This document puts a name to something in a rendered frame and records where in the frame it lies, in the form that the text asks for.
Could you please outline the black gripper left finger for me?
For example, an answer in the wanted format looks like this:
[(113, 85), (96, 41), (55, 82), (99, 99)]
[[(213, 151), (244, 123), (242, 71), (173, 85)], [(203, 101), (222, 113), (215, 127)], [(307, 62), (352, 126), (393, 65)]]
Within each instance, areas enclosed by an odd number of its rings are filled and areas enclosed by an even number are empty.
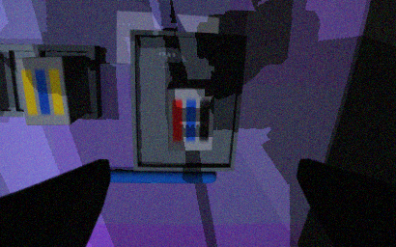
[(0, 197), (0, 247), (87, 247), (110, 181), (99, 159)]

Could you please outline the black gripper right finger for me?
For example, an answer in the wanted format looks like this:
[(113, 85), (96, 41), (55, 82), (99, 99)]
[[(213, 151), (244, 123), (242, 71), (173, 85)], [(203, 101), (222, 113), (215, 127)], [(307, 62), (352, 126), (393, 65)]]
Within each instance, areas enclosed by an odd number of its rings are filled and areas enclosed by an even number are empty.
[(311, 159), (297, 181), (334, 247), (396, 247), (396, 185)]

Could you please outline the blue flat bar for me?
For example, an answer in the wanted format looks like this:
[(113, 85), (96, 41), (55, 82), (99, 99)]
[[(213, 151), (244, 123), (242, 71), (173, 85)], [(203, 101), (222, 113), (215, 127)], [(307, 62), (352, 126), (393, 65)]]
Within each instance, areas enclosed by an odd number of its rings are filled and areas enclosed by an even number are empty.
[(110, 171), (110, 182), (124, 183), (213, 183), (214, 172)]

